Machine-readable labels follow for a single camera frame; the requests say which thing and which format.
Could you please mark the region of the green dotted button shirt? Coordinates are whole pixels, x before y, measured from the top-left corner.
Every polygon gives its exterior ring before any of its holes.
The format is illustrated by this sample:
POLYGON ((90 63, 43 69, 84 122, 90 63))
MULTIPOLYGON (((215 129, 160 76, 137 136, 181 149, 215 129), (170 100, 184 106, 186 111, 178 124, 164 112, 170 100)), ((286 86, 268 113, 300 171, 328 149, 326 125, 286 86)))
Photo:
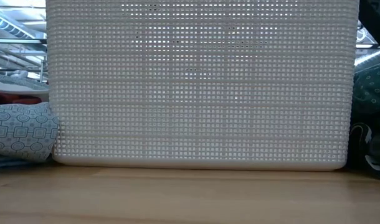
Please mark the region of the green dotted button shirt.
POLYGON ((380 65, 354 74, 351 120, 380 120, 380 65))

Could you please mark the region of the magenta garment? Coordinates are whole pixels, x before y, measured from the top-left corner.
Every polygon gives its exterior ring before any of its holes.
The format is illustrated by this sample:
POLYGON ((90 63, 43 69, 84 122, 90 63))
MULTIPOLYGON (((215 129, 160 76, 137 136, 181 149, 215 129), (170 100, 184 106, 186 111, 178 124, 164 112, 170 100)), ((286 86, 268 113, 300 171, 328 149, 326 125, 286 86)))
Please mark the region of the magenta garment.
POLYGON ((0 93, 0 105, 6 105, 6 104, 34 105, 41 102, 42 100, 35 96, 0 93))

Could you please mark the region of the white perforated plastic laundry basket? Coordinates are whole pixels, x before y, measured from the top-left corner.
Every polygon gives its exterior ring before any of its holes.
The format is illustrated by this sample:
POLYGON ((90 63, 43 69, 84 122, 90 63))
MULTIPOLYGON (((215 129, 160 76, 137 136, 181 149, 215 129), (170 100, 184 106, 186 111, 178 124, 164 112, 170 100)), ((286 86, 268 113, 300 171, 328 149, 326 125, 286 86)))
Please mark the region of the white perforated plastic laundry basket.
POLYGON ((359 0, 46 0, 53 157, 336 170, 359 0))

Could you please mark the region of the light blue geometric patterned shirt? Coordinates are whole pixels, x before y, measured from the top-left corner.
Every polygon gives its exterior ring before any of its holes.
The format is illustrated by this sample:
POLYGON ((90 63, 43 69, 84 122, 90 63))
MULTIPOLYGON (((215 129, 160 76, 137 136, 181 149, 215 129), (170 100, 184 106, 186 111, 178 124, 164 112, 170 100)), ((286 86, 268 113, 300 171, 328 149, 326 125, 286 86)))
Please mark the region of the light blue geometric patterned shirt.
POLYGON ((0 105, 0 155, 44 162, 52 153, 59 119, 48 102, 0 105))

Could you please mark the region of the metal shelf rack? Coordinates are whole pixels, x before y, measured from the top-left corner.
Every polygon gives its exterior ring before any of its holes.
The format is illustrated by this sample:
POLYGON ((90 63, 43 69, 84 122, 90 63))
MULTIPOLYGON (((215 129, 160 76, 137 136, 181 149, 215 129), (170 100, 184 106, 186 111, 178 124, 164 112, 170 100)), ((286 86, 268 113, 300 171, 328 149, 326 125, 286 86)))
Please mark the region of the metal shelf rack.
POLYGON ((49 73, 48 73, 48 61, 47 56, 43 56, 40 60, 40 72, 39 72, 39 81, 41 83, 47 83, 49 80, 49 73))

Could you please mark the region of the black shorts white lettering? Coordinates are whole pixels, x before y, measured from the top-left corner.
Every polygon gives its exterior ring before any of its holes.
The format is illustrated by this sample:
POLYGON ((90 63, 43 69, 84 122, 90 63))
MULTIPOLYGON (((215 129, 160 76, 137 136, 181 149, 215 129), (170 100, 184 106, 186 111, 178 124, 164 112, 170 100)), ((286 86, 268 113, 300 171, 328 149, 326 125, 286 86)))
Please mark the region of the black shorts white lettering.
POLYGON ((351 126, 346 166, 380 179, 380 123, 351 126))

